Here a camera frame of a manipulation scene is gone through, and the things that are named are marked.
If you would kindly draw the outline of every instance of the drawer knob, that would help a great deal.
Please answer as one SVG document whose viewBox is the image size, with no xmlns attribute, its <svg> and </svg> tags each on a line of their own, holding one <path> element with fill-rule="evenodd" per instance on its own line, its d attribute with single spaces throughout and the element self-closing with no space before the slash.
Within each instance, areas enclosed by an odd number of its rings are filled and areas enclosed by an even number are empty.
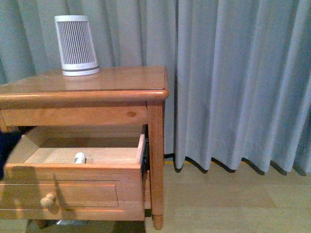
<svg viewBox="0 0 311 233">
<path fill-rule="evenodd" d="M 53 206 L 55 199 L 56 196 L 54 194 L 48 193 L 44 198 L 40 200 L 40 204 L 44 208 L 49 208 Z"/>
</svg>

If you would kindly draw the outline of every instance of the drawer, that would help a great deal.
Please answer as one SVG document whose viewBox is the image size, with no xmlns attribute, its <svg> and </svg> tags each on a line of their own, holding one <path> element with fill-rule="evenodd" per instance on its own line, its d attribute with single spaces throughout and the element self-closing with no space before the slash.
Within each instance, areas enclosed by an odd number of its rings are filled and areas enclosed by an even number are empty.
<svg viewBox="0 0 311 233">
<path fill-rule="evenodd" d="M 0 182 L 5 218 L 144 220 L 140 125 L 36 127 L 22 136 Z M 74 164 L 78 152 L 85 164 Z"/>
</svg>

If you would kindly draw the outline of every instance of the laminate floor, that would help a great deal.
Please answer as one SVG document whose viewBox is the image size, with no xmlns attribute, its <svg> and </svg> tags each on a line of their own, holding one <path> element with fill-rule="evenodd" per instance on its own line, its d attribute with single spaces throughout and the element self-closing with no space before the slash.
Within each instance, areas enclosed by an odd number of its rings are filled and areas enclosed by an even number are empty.
<svg viewBox="0 0 311 233">
<path fill-rule="evenodd" d="M 85 226 L 0 220 L 3 233 L 310 233 L 311 174 L 287 176 L 274 168 L 259 175 L 246 163 L 235 173 L 212 164 L 202 173 L 192 164 L 181 172 L 164 166 L 164 228 L 145 222 L 90 221 Z"/>
</svg>

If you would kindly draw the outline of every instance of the gray curtain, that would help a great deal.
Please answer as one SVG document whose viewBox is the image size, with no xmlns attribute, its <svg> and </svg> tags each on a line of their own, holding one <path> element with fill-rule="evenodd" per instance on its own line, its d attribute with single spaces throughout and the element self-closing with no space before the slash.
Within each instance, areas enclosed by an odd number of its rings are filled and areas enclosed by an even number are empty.
<svg viewBox="0 0 311 233">
<path fill-rule="evenodd" d="M 0 0 L 0 83 L 61 68 L 54 16 L 86 15 L 100 67 L 168 68 L 165 152 L 173 153 L 175 10 L 172 0 Z"/>
<path fill-rule="evenodd" d="M 101 67 L 168 67 L 177 168 L 311 172 L 311 0 L 1 0 L 1 83 L 61 67 L 56 15 L 89 17 Z"/>
<path fill-rule="evenodd" d="M 179 1 L 176 166 L 311 171 L 311 1 Z"/>
</svg>

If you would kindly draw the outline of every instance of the small object in drawer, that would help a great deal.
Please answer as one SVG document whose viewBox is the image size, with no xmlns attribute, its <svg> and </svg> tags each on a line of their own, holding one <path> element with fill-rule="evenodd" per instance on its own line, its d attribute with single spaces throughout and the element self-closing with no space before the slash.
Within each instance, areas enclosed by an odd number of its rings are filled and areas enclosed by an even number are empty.
<svg viewBox="0 0 311 233">
<path fill-rule="evenodd" d="M 76 154 L 74 157 L 74 164 L 85 164 L 86 163 L 86 155 L 83 154 L 82 152 L 79 152 Z"/>
</svg>

